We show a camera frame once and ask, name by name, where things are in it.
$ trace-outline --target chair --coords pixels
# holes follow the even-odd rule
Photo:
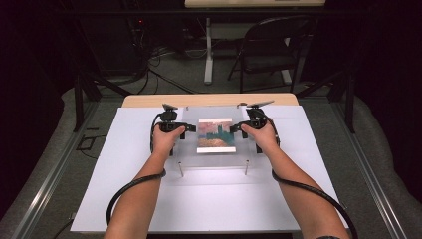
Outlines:
[[[294,70],[290,92],[295,86],[297,68],[302,42],[314,28],[316,21],[308,16],[290,16],[269,18],[252,26],[238,48],[236,62],[232,67],[228,81],[240,61],[240,93],[263,90],[280,86],[264,87],[245,91],[244,73],[274,73],[282,70]]]

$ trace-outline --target hand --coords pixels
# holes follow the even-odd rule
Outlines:
[[[252,128],[244,123],[241,125],[241,129],[254,138],[255,143],[263,150],[263,153],[274,147],[280,148],[276,142],[276,133],[268,121],[260,129]]]
[[[165,153],[168,155],[171,148],[173,148],[176,143],[177,138],[183,134],[185,130],[186,128],[184,126],[180,126],[174,131],[163,132],[159,129],[159,125],[157,124],[154,127],[153,133],[153,153]]]

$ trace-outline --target desk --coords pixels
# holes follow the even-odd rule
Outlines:
[[[186,8],[258,8],[258,7],[321,7],[325,0],[185,0]],[[207,40],[207,60],[205,65],[204,84],[212,84],[213,56],[211,49],[211,39],[240,39],[253,26],[251,24],[216,24],[211,26],[210,18],[206,19],[206,40]],[[285,81],[290,81],[289,71],[282,71]]]
[[[273,106],[264,106],[263,110],[283,132],[283,149],[328,194],[336,198],[305,112],[292,94],[130,96],[124,100],[114,118],[71,230],[106,230],[105,215],[109,200],[131,181],[149,156],[149,128],[153,112],[157,114],[163,111],[162,103],[180,109],[185,106],[234,107],[245,100],[248,103],[275,101]],[[188,136],[196,137],[194,133],[187,133],[185,140],[188,140]],[[240,140],[248,144],[248,139]],[[181,143],[176,143],[175,155]],[[181,176],[174,166],[177,159],[170,156],[165,164],[167,175],[162,179],[150,232],[257,233],[299,230],[278,184],[271,176],[268,160],[255,152],[255,145],[253,150],[248,175],[245,175],[244,167],[208,167],[187,169]]]

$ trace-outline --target white surface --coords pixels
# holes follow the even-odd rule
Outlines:
[[[273,118],[283,150],[336,199],[303,108],[264,106],[263,110]],[[151,121],[161,112],[160,108],[122,108],[117,111],[71,231],[106,231],[109,201],[133,179],[150,155]],[[179,110],[178,120],[182,115]],[[272,178],[268,160],[254,152],[255,144],[250,138],[244,141],[253,152],[247,175],[245,165],[187,168],[182,177],[174,156],[170,157],[166,162],[167,176],[162,179],[150,232],[299,230],[278,183]]]

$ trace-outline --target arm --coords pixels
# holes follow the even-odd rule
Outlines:
[[[184,131],[184,127],[179,127],[175,131],[165,133],[156,126],[153,138],[154,151],[134,179],[161,173],[171,148]],[[146,238],[160,182],[161,180],[150,180],[140,183],[121,196],[105,232],[105,239]]]
[[[256,144],[267,156],[275,173],[291,181],[297,181],[321,189],[280,149],[275,140],[273,127],[267,123],[261,129],[242,124],[242,130],[254,137]],[[335,208],[323,198],[310,192],[280,183],[280,188],[293,215],[301,227],[304,238],[336,236],[349,238]]]

